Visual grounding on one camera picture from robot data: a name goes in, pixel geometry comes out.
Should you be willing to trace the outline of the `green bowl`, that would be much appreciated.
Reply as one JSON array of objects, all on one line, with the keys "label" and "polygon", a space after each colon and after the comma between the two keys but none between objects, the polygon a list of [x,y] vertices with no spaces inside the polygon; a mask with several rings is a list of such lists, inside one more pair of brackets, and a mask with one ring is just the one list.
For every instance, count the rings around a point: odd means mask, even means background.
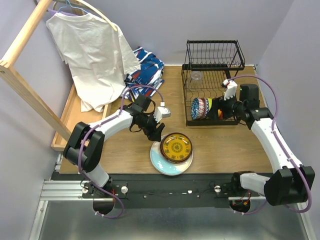
[{"label": "green bowl", "polygon": [[209,110],[211,110],[212,108],[212,99],[211,98],[207,98],[207,101],[208,101],[208,107],[209,107]]}]

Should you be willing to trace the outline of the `red patterned bowl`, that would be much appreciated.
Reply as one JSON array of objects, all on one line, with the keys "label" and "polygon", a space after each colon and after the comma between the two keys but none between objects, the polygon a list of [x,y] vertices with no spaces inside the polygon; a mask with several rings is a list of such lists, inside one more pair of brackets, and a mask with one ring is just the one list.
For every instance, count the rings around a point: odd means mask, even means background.
[{"label": "red patterned bowl", "polygon": [[201,120],[207,117],[210,110],[210,103],[207,98],[194,98],[191,103],[192,120]]}]

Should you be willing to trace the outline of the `yellow patterned dark-rimmed plate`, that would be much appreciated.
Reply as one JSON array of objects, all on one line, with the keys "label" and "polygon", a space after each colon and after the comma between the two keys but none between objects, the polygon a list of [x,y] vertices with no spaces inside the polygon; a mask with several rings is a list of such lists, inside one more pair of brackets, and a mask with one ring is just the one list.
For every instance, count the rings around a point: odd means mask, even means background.
[{"label": "yellow patterned dark-rimmed plate", "polygon": [[180,164],[191,157],[193,145],[185,134],[173,132],[161,139],[159,151],[167,161]]}]

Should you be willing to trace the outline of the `clear faceted drinking glass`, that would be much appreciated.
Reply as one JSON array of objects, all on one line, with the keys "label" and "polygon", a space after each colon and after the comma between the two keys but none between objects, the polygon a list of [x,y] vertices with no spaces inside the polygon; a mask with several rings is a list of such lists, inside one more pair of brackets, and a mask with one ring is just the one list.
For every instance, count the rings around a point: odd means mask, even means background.
[{"label": "clear faceted drinking glass", "polygon": [[200,71],[192,71],[190,73],[188,88],[191,91],[198,91],[202,86],[203,74]]}]

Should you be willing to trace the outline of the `yellow bowl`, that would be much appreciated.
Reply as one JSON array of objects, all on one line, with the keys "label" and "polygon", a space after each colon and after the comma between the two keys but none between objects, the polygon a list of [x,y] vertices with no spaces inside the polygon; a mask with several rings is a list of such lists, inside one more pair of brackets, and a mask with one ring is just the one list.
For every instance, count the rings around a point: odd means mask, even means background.
[{"label": "yellow bowl", "polygon": [[217,113],[218,113],[218,118],[223,119],[223,112],[220,109],[217,110]]}]

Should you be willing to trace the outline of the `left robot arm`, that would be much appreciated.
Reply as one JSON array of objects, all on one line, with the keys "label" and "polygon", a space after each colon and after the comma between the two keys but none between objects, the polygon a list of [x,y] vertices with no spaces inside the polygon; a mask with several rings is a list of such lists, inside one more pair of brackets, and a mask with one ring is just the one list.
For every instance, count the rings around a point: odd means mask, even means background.
[{"label": "left robot arm", "polygon": [[63,150],[63,157],[78,167],[78,172],[91,181],[93,191],[101,198],[107,197],[112,189],[112,180],[100,165],[105,141],[134,125],[147,136],[148,140],[160,142],[165,127],[163,118],[171,116],[162,101],[160,106],[147,112],[149,105],[155,105],[150,98],[139,95],[129,105],[122,105],[114,114],[90,124],[79,122],[75,125]]}]

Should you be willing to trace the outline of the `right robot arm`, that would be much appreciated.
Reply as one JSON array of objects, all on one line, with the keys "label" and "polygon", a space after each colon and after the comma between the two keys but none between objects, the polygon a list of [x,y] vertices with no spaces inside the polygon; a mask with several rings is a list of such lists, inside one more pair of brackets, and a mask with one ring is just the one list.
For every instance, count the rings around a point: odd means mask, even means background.
[{"label": "right robot arm", "polygon": [[221,112],[225,120],[244,121],[262,145],[273,171],[271,177],[252,171],[235,172],[229,184],[230,191],[236,196],[247,190],[258,193],[272,206],[311,203],[315,172],[296,158],[277,133],[275,117],[267,107],[260,106],[258,86],[237,85],[228,79],[221,85],[225,92],[212,100],[208,117],[217,120]]}]

